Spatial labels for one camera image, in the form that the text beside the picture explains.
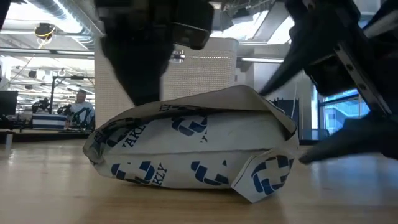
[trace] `desk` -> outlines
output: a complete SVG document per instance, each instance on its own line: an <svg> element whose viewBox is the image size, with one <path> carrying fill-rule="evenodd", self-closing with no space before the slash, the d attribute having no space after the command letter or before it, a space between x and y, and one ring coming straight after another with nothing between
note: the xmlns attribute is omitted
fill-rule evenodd
<svg viewBox="0 0 398 224"><path fill-rule="evenodd" d="M0 223L375 224L398 220L398 162L361 156L303 166L249 204L231 190L169 190L99 176L83 141L15 143L0 154Z"/></svg>

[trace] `window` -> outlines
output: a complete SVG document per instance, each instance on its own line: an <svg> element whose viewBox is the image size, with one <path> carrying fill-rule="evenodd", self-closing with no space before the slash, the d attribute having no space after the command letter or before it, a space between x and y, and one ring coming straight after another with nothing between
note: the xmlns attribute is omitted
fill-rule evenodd
<svg viewBox="0 0 398 224"><path fill-rule="evenodd" d="M333 134L343 127L346 119L358 119L369 112L357 90L326 97L319 107L320 129Z"/></svg>

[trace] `printed logo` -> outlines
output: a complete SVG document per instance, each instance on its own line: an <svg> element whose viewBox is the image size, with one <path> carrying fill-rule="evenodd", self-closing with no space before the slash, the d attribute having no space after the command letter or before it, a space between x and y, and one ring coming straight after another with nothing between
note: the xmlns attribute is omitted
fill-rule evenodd
<svg viewBox="0 0 398 224"><path fill-rule="evenodd" d="M229 180L228 177L225 177L221 174L216 174L216 177L214 180L207 179L206 173L208 172L208 168L205 166L200 165L200 162L192 162L191 163L191 170L195 172L195 178L196 180L199 180L200 182L212 186L220 186L221 184L227 184L229 185Z"/></svg>
<svg viewBox="0 0 398 224"><path fill-rule="evenodd" d="M139 166L139 170L144 171L145 175L131 179L126 177L128 174L122 170L120 164L114 164L111 168L112 175L116 176L119 180L125 180L134 184L151 184L156 186L162 186L167 173L167 169L163 167L162 163L155 169L155 167L151 165L151 161L142 162Z"/></svg>
<svg viewBox="0 0 398 224"><path fill-rule="evenodd" d="M134 128L133 130L131 130L126 140L124 140L122 147L134 147L134 145L136 144L140 135L146 129L146 127L147 127L146 125L142 125L138 128Z"/></svg>
<svg viewBox="0 0 398 224"><path fill-rule="evenodd" d="M106 143L108 138L112 133L118 130L119 127L129 127L131 125L135 125L137 122L141 122L139 119L134 118L124 118L113 121L109 123L105 128L102 130L95 131L94 141L90 146L90 149L94 149L97 155L102 155L101 144Z"/></svg>
<svg viewBox="0 0 398 224"><path fill-rule="evenodd" d="M270 195L283 187L293 166L293 161L294 159L289 159L286 156L274 156L260 163L251 174L257 192ZM274 177L276 169L279 169L282 175Z"/></svg>
<svg viewBox="0 0 398 224"><path fill-rule="evenodd" d="M172 128L179 133L185 136L193 136L195 133L203 133L201 143L208 142L206 135L207 135L207 116L200 116L202 119L200 123L196 121L189 121L187 118L177 117L172 118Z"/></svg>

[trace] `computer monitor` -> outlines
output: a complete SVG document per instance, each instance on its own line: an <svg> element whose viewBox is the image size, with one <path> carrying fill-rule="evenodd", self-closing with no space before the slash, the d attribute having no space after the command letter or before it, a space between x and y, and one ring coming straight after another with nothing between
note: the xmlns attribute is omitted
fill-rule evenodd
<svg viewBox="0 0 398 224"><path fill-rule="evenodd" d="M0 114L15 115L17 109L17 91L0 91Z"/></svg>

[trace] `ceiling light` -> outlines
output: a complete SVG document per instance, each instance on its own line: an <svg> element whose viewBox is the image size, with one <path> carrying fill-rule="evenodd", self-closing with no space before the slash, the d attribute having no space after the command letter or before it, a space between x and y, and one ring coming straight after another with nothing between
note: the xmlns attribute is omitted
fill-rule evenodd
<svg viewBox="0 0 398 224"><path fill-rule="evenodd" d="M50 50L42 50L42 49L14 49L14 48L2 48L0 47L0 51L2 53L22 53L22 54L51 54Z"/></svg>
<svg viewBox="0 0 398 224"><path fill-rule="evenodd" d="M85 52L85 51L58 50L57 52L58 52L58 54L94 56L94 52Z"/></svg>
<svg viewBox="0 0 398 224"><path fill-rule="evenodd" d="M272 37L268 40L268 44L284 44L289 41L290 35L289 30L294 26L293 19L289 16L285 21L278 27Z"/></svg>
<svg viewBox="0 0 398 224"><path fill-rule="evenodd" d="M277 58L241 58L242 62L282 63L283 59Z"/></svg>

